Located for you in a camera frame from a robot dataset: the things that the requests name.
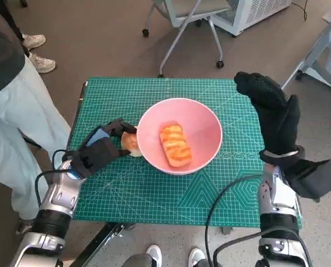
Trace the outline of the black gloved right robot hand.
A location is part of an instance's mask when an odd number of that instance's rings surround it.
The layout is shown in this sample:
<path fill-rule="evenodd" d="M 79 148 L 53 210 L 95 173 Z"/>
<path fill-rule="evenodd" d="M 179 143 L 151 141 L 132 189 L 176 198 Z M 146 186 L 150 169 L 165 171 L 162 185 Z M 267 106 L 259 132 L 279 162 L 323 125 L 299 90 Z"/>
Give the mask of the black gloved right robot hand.
<path fill-rule="evenodd" d="M 278 156 L 297 151 L 301 115 L 297 96 L 286 97 L 277 82 L 259 73 L 238 72 L 234 81 L 257 112 L 265 150 Z"/>

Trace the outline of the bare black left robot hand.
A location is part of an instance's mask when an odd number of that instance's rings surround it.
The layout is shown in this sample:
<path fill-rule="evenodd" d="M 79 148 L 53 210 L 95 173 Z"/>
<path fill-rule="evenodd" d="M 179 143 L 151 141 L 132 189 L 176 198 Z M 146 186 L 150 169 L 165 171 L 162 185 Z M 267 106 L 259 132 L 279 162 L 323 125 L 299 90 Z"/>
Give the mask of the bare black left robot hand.
<path fill-rule="evenodd" d="M 96 127 L 78 150 L 67 154 L 71 159 L 70 169 L 85 179 L 116 159 L 129 155 L 131 153 L 129 150 L 118 149 L 111 138 L 121 138 L 123 133 L 135 134 L 136 132 L 137 129 L 134 126 L 121 118 Z"/>

